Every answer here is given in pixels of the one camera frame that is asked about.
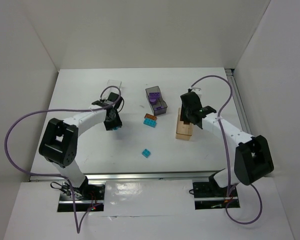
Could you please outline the purple oval lego piece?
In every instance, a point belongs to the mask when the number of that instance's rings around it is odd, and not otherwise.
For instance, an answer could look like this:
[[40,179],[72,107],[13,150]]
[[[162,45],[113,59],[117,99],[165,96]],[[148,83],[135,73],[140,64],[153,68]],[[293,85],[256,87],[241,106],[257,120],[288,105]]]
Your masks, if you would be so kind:
[[149,98],[148,99],[149,100],[149,103],[150,103],[150,105],[156,105],[157,103],[158,103],[158,101],[159,101],[159,98]]

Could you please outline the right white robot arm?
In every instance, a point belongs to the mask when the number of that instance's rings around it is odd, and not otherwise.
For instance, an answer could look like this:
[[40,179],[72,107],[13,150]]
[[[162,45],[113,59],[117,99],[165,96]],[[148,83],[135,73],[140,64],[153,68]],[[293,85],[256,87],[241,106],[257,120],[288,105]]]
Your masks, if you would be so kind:
[[206,130],[226,141],[225,150],[234,153],[234,160],[227,160],[227,168],[209,177],[219,188],[242,183],[253,184],[274,170],[267,139],[253,136],[235,127],[218,115],[211,106],[202,106],[200,97],[194,91],[180,96],[181,116],[186,122]]

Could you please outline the small teal lego brick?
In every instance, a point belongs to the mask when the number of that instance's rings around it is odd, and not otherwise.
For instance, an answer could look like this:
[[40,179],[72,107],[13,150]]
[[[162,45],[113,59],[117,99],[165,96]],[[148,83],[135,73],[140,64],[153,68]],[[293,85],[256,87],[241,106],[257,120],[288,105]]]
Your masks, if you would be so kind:
[[144,149],[141,153],[145,158],[148,158],[151,155],[151,152],[148,149]]

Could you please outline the orange lego brick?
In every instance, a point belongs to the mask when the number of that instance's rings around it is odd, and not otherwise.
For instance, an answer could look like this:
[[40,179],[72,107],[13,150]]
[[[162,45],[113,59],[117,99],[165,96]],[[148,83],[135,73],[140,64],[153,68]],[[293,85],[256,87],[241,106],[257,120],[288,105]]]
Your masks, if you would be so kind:
[[145,119],[150,119],[150,120],[153,120],[153,121],[156,121],[157,120],[157,117],[154,116],[154,115],[151,115],[149,113],[146,113],[145,116],[144,116]]

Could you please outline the teal long lego brick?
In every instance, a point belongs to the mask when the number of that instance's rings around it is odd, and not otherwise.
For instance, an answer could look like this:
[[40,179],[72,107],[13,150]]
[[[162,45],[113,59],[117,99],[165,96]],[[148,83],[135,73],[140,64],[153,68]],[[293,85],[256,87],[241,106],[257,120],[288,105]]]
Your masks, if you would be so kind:
[[157,125],[157,122],[155,120],[152,120],[150,118],[145,118],[143,121],[143,124],[152,128],[155,128]]

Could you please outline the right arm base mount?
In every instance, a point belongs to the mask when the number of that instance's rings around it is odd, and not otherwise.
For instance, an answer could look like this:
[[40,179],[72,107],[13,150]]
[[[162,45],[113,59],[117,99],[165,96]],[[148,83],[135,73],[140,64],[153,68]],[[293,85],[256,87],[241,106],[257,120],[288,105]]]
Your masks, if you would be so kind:
[[214,188],[209,182],[193,182],[188,193],[194,197],[196,210],[224,209],[227,204],[229,208],[240,208],[236,189],[227,196],[227,187]]

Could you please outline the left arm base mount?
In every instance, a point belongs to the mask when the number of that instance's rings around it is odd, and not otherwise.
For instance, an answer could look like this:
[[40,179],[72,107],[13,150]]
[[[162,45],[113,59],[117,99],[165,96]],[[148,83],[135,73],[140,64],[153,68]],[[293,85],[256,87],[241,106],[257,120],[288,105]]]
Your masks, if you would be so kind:
[[[74,211],[73,208],[73,195],[68,183],[59,183],[53,181],[50,187],[54,190],[60,191],[57,212],[70,213]],[[77,212],[86,212],[91,208],[91,212],[104,211],[104,198],[105,198],[105,185],[93,185],[87,194],[80,194],[77,190],[74,191],[75,207]]]

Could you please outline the purple tall lego brick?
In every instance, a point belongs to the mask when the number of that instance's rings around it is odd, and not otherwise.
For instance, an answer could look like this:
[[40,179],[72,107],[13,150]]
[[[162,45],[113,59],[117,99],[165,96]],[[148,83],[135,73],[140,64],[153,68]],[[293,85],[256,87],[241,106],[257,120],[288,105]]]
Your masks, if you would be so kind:
[[158,106],[155,108],[156,111],[161,110],[163,107],[162,106]]

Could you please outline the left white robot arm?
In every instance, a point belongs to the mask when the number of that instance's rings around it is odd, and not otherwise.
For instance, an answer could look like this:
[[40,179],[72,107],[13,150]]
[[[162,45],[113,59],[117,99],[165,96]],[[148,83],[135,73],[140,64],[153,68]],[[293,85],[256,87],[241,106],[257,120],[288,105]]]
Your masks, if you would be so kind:
[[78,139],[98,124],[104,124],[107,131],[121,128],[118,108],[124,102],[122,96],[110,92],[106,99],[94,101],[88,110],[65,119],[52,118],[46,126],[39,154],[52,163],[81,195],[91,193],[94,187],[76,163]]

